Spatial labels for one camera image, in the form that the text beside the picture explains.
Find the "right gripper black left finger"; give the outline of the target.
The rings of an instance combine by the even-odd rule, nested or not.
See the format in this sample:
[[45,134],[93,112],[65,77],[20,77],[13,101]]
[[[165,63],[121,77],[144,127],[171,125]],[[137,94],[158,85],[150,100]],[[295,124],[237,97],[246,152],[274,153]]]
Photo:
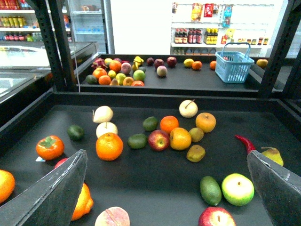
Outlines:
[[87,169],[78,150],[58,168],[0,208],[2,226],[67,226],[71,222]]

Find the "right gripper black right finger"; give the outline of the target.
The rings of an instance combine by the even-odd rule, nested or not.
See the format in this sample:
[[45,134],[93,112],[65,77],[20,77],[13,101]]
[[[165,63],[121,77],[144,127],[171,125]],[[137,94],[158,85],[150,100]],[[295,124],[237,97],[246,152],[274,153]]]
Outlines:
[[255,190],[274,226],[301,224],[301,177],[253,150],[247,165]]

